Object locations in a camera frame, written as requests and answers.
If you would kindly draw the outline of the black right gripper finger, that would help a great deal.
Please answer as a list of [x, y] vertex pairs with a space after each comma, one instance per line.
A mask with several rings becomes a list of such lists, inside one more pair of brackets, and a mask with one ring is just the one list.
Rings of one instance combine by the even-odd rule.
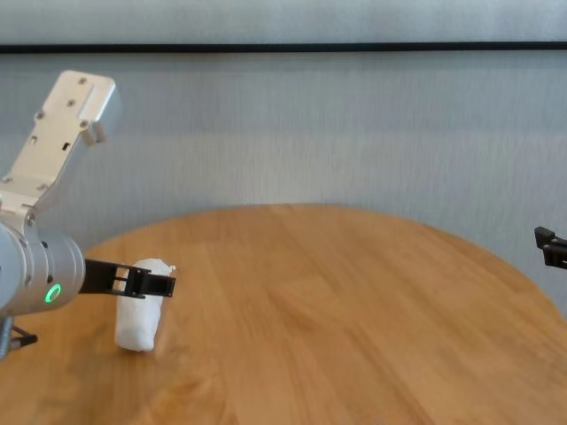
[[543, 227], [534, 229], [535, 243], [542, 251], [544, 263], [548, 267], [566, 268], [567, 242], [555, 232]]

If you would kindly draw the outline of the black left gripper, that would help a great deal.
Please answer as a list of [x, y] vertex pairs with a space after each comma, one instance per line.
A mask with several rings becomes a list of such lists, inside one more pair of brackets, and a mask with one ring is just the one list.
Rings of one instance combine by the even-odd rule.
[[81, 294], [107, 294], [145, 298], [170, 298], [174, 294], [175, 278], [153, 274], [150, 270], [122, 264], [86, 259]]

